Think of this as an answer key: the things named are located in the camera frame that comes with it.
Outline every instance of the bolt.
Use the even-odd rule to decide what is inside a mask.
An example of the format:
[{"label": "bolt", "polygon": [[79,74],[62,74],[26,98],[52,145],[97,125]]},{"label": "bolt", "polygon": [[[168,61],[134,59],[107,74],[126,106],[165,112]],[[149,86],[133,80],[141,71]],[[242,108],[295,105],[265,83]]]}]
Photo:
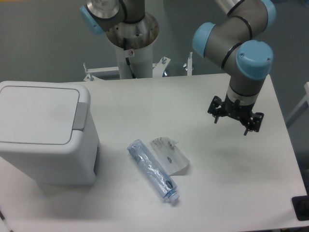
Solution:
[{"label": "bolt", "polygon": [[162,64],[165,64],[165,61],[167,61],[166,57],[162,57]]},{"label": "bolt", "polygon": [[94,78],[93,78],[93,76],[92,76],[91,73],[89,73],[89,80],[90,80],[90,81],[94,81]]},{"label": "bolt", "polygon": [[187,63],[183,64],[183,70],[185,70],[186,72],[188,71]]},{"label": "bolt", "polygon": [[88,68],[86,67],[86,63],[84,63],[84,69],[85,69],[85,73],[88,72]]}]

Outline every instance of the black band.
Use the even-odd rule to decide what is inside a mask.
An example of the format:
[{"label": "black band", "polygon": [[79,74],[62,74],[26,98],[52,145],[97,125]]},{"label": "black band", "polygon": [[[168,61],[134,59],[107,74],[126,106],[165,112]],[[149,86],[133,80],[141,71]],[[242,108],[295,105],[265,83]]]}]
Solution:
[{"label": "black band", "polygon": [[242,45],[242,43],[237,43],[235,44],[233,47],[231,47],[231,49],[227,52],[227,54],[225,55],[223,61],[222,61],[222,64],[221,64],[221,69],[223,70],[224,69],[224,65],[227,61],[227,59],[229,58],[229,56],[232,54],[232,52],[238,47]]},{"label": "black band", "polygon": [[140,18],[140,19],[138,19],[138,20],[135,20],[135,21],[124,21],[124,23],[128,23],[128,24],[134,24],[134,23],[139,23],[139,22],[141,22],[143,19],[144,19],[144,17],[145,17],[145,14],[143,15],[143,17],[142,18]]},{"label": "black band", "polygon": [[229,12],[227,12],[226,15],[229,17],[230,14],[233,12],[233,10],[235,10],[235,9],[236,9],[240,4],[242,4],[244,1],[245,1],[245,0],[240,0],[239,2],[237,2],[237,3],[235,4],[235,6],[233,6],[232,9],[231,9]]},{"label": "black band", "polygon": [[120,5],[122,6],[122,9],[124,10],[125,19],[127,18],[127,11],[126,11],[126,5],[123,0],[119,0]]},{"label": "black band", "polygon": [[243,21],[247,25],[247,28],[248,28],[249,33],[250,33],[250,40],[251,40],[252,39],[252,28],[251,28],[249,22],[245,18],[238,16],[238,15],[233,16],[233,18],[239,18],[241,21]]}]

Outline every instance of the metal bracket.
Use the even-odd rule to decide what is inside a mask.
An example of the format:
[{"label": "metal bracket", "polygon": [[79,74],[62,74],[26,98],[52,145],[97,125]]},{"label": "metal bracket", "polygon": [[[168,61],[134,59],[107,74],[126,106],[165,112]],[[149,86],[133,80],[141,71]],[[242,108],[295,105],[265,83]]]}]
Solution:
[{"label": "metal bracket", "polygon": [[[153,64],[153,77],[162,77],[166,72],[166,68],[169,65],[170,59],[167,57],[162,57],[158,63]],[[109,79],[108,76],[118,75],[118,67],[108,67],[108,68],[98,68],[98,69],[88,69],[84,63],[84,71],[86,74],[85,81],[94,81],[98,78],[95,76],[104,76],[104,79]]]}]

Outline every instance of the black cable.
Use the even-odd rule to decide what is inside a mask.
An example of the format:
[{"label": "black cable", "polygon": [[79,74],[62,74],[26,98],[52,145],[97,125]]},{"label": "black cable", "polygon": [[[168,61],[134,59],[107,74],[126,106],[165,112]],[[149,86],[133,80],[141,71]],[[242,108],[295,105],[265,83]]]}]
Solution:
[{"label": "black cable", "polygon": [[[124,38],[124,51],[126,51],[126,44],[127,44],[127,40],[126,40],[126,38]],[[135,74],[134,74],[134,72],[133,72],[133,70],[132,70],[132,66],[131,66],[129,57],[126,57],[126,64],[129,66],[129,69],[130,69],[132,78],[133,78],[133,79],[136,79],[136,76],[135,76]]]}]

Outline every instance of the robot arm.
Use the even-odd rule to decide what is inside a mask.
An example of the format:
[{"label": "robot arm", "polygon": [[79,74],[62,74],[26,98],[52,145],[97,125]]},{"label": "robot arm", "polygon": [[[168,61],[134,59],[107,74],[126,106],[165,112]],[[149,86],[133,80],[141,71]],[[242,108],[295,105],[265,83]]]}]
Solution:
[{"label": "robot arm", "polygon": [[215,96],[208,113],[236,119],[248,131],[258,132],[263,113],[252,113],[257,96],[270,72],[273,52],[264,42],[251,40],[276,17],[270,0],[216,0],[229,19],[220,26],[205,23],[193,38],[193,48],[231,76],[224,101]]},{"label": "robot arm", "polygon": [[92,31],[102,34],[120,22],[140,22],[145,16],[145,0],[89,0],[80,11]]}]

